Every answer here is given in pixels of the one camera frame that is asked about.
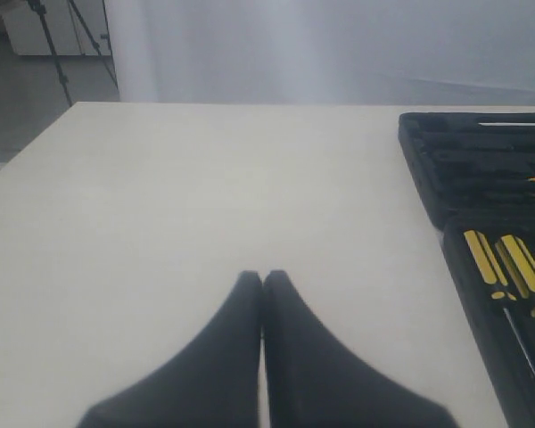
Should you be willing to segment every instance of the tool case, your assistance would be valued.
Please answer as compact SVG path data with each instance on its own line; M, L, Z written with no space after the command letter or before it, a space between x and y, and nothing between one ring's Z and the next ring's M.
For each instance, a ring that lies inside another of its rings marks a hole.
M444 231L442 249L506 420L533 428L535 376L519 341L535 366L535 317L521 296L507 300L514 332L464 233L479 231L491 245L514 235L535 251L535 193L524 191L535 177L535 113L405 113L399 141L426 212ZM514 272L498 264L512 284Z

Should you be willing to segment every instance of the tripod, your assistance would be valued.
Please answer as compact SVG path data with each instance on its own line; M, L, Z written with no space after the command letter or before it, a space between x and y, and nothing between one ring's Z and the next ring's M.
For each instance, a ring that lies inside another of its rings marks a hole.
M89 27L87 26L86 20L83 18L81 11L78 9L78 6L75 4L75 0L67 0L67 1L71 9L75 13L76 17L78 18L78 21L81 24L81 27L83 27L83 30L86 32L87 38L89 39L91 46L97 52L97 56L101 58L103 66L107 70L107 73L109 74L109 77L111 78L111 81L116 86L117 78L115 77L113 71L110 69L109 64L105 60L105 57L101 53L101 50L99 49L99 44L95 40L95 37L91 33L91 30L89 29ZM68 80L68 77L63 72L62 64L60 62L60 56L58 55L55 49L54 40L52 39L52 33L50 32L49 26L47 25L47 21L45 20L45 14L47 13L47 10L45 9L45 6L42 4L41 0L27 0L27 2L29 5L29 8L32 11L34 11L40 19L40 22L42 24L42 29L44 30L45 40L47 41L50 52L52 54L53 63L55 64L55 69L57 71L60 84L62 85L63 93L65 94L65 99L67 100L68 105L71 107L71 105L73 105L73 101L71 100L70 90L68 89L69 80Z

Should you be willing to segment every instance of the white curtain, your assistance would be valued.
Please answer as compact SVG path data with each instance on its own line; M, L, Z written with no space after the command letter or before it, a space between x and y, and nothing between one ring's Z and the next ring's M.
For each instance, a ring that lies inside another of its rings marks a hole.
M108 0L123 101L535 104L535 0Z

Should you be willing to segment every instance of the white cabinet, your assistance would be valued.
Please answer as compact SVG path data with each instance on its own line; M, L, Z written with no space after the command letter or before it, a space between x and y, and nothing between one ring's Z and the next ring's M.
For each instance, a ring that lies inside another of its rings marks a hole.
M42 0L42 3L47 10L45 18L59 55L97 55L67 0ZM101 35L107 33L103 1L75 0L75 3L99 43L101 52L108 55L107 43L101 40ZM18 55L50 54L40 20L26 2L4 16L4 25L12 48Z

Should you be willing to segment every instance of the floor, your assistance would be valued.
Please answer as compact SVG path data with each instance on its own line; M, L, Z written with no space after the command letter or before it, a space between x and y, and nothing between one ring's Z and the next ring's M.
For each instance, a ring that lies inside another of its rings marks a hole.
M118 101L119 91L95 57L64 57L76 101ZM49 57L20 57L0 37L0 162L7 162L66 110L54 63Z

